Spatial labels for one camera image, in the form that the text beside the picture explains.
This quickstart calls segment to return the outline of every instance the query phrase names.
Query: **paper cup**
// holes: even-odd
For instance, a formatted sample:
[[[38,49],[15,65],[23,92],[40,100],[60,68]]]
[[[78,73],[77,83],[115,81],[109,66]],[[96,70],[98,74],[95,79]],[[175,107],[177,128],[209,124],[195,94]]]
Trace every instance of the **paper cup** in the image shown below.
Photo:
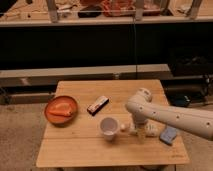
[[[105,140],[112,141],[119,129],[118,121],[114,118],[104,118],[100,123],[101,133]]]

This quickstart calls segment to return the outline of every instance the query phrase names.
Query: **table leg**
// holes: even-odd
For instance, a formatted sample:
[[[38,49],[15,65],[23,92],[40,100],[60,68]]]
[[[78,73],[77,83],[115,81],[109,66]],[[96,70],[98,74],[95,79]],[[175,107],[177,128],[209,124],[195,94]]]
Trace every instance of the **table leg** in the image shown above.
[[[57,167],[56,171],[64,171],[64,169],[62,167]]]
[[[140,166],[141,169],[145,171],[162,171],[167,165],[157,165],[157,166],[152,166],[152,165],[147,165],[147,166]]]

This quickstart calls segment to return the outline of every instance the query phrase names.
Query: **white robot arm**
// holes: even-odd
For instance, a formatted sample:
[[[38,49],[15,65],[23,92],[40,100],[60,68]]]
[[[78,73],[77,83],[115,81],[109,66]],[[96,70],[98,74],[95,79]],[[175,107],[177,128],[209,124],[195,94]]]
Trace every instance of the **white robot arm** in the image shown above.
[[[151,101],[152,94],[145,88],[139,89],[128,99],[126,109],[132,113],[136,127],[150,118],[213,141],[213,112],[162,106]]]

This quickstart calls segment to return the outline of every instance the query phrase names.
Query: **floor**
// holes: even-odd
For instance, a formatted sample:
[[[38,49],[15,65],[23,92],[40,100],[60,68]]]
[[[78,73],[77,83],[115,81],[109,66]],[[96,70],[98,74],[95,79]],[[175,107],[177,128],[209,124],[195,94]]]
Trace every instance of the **floor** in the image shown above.
[[[46,103],[0,105],[0,171],[54,171],[39,169],[35,163],[44,133]],[[213,110],[212,105],[200,107]],[[212,171],[213,142],[181,132],[191,163],[178,165],[177,171]],[[65,168],[65,171],[125,170],[139,171],[139,167]],[[169,166],[164,171],[173,171]]]

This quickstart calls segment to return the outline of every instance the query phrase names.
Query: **orange plate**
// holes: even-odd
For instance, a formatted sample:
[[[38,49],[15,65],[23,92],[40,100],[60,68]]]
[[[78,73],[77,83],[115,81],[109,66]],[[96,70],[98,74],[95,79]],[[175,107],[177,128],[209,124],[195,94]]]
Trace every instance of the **orange plate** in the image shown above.
[[[68,103],[71,106],[72,113],[70,116],[53,115],[50,113],[51,109],[60,103]],[[52,124],[59,125],[64,124],[73,119],[77,114],[77,111],[78,105],[74,98],[70,96],[58,96],[49,101],[49,103],[45,107],[44,114],[49,122],[51,122]]]

